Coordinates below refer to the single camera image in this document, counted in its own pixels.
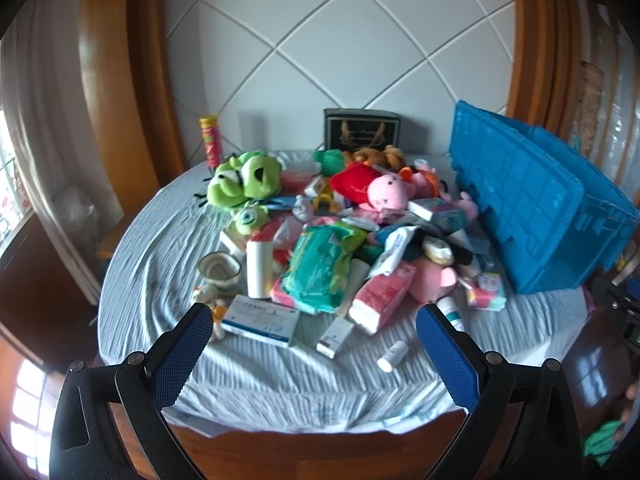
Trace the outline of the small white bottle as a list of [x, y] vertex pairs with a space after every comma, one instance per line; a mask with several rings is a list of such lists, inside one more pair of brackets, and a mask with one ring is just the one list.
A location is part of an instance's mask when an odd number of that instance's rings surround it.
[[378, 359], [378, 367], [384, 373], [392, 372], [404, 359], [409, 351], [408, 344], [403, 340], [398, 340], [388, 348]]

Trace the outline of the pink tissue pack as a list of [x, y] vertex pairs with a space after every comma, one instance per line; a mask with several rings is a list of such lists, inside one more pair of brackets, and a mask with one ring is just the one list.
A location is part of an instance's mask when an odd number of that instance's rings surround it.
[[348, 317], [366, 334], [376, 334], [404, 300], [415, 275], [416, 267], [401, 261], [390, 275], [370, 278], [352, 300]]

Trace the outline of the small white red box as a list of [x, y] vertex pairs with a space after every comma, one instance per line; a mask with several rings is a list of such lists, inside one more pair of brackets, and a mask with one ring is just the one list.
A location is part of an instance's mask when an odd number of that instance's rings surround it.
[[354, 324], [344, 318], [334, 318], [316, 344], [316, 350], [329, 359], [334, 359], [352, 334]]

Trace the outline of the white blue medicine box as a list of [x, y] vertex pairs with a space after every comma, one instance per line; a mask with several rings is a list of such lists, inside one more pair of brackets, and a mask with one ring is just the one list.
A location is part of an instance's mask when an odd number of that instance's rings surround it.
[[238, 295], [220, 324], [228, 333], [288, 348], [299, 319], [300, 312], [295, 309]]

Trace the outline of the pink floral tissue packet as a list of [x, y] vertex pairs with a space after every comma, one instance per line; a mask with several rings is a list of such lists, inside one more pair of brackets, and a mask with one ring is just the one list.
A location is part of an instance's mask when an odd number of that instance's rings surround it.
[[501, 311], [506, 306], [506, 288], [499, 273], [483, 272], [465, 282], [466, 303], [472, 309]]

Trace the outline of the small cream bear plush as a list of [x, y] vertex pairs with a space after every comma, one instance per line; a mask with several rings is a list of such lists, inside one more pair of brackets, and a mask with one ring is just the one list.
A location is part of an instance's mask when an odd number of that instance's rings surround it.
[[194, 304], [206, 304], [212, 311], [213, 333], [211, 341], [224, 339], [226, 332], [222, 320], [228, 311], [226, 302], [219, 297], [219, 290], [214, 285], [200, 285], [192, 290], [191, 301]]

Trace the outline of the pink pig plush blue shirt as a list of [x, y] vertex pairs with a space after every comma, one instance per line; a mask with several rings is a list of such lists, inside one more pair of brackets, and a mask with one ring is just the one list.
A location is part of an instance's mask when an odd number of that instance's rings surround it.
[[383, 246], [395, 233], [408, 240], [402, 258], [416, 268], [408, 293], [419, 304], [449, 295], [458, 284], [456, 266], [473, 262], [469, 248], [424, 226], [386, 226], [370, 234], [368, 240]]

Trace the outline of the teal pink box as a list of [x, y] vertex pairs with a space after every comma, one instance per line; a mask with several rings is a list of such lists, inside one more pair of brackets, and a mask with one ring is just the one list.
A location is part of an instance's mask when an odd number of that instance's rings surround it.
[[424, 221], [434, 224], [447, 234], [457, 232], [468, 224], [468, 217], [461, 208], [441, 198], [409, 200], [408, 211]]

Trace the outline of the pink pig plush orange dress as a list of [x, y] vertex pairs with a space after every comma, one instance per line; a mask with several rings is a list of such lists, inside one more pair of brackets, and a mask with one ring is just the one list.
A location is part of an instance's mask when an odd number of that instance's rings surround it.
[[398, 174], [405, 183], [409, 200], [449, 196], [448, 184], [425, 159], [416, 159], [412, 165], [402, 167]]

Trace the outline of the light blue tablecloth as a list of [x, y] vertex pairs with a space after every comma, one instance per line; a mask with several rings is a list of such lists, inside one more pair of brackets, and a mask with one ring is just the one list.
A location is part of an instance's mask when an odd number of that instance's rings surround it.
[[[198, 262], [219, 247], [225, 211], [198, 199], [208, 171], [196, 166], [161, 188], [130, 224], [108, 266], [98, 315], [102, 360], [149, 349], [190, 308]], [[373, 336], [353, 332], [334, 359], [316, 350], [330, 325], [303, 315], [288, 348], [236, 335], [209, 344], [169, 417], [203, 431], [219, 427], [289, 434], [386, 430], [404, 434], [451, 411], [454, 401], [416, 336], [416, 306], [402, 304]], [[581, 289], [513, 295], [498, 312], [464, 310], [484, 350], [516, 364], [562, 359], [587, 319]], [[409, 351], [392, 372], [378, 359], [398, 340]]]

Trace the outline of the green one-eyed monster plush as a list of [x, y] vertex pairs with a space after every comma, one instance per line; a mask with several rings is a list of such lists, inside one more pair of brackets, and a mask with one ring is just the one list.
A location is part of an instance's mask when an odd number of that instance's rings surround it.
[[269, 210], [258, 203], [246, 203], [233, 211], [235, 229], [243, 236], [260, 231], [269, 222]]

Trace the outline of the pink pig plush red dress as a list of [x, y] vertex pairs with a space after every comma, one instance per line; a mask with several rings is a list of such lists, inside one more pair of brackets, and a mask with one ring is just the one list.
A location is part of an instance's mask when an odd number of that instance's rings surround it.
[[405, 210], [409, 203], [408, 185], [398, 174], [381, 172], [362, 162], [352, 162], [330, 177], [330, 187], [370, 211]]

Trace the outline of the brown bear plush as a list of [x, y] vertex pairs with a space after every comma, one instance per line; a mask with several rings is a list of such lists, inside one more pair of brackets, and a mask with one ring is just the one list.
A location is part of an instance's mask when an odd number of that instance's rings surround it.
[[379, 166], [392, 171], [399, 171], [407, 166], [404, 152], [395, 145], [386, 145], [382, 151], [375, 148], [360, 148], [352, 155], [352, 159], [370, 167]]

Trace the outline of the black gift box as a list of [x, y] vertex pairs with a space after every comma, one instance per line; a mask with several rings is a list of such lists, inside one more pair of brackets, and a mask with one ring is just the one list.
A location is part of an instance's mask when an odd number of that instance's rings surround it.
[[356, 152], [360, 148], [382, 150], [397, 145], [401, 117], [386, 110], [326, 108], [324, 147], [327, 150]]

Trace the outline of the red yellow snack tube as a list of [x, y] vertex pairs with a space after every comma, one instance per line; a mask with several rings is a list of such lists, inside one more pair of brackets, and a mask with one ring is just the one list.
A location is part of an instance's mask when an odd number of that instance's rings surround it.
[[200, 122], [207, 166], [211, 172], [214, 172], [222, 163], [218, 115], [202, 116], [198, 121]]

